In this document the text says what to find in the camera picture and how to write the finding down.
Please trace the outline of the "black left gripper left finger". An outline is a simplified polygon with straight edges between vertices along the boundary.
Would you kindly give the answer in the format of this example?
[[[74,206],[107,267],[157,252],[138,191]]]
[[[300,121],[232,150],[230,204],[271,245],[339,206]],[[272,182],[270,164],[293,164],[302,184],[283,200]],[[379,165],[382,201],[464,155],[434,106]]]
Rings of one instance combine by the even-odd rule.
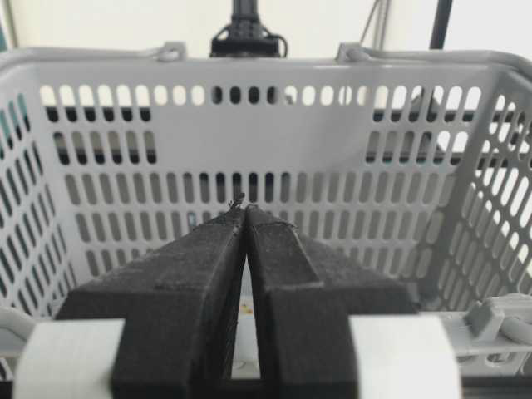
[[[15,398],[190,398],[229,375],[244,267],[244,212],[71,292],[36,325]]]

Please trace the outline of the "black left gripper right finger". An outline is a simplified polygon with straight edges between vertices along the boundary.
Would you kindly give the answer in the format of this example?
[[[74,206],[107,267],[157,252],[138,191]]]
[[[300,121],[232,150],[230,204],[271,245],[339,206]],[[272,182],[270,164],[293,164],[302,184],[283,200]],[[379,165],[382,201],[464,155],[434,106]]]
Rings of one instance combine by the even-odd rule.
[[[282,398],[357,397],[348,316],[415,314],[410,294],[257,206],[245,221],[261,377]]]

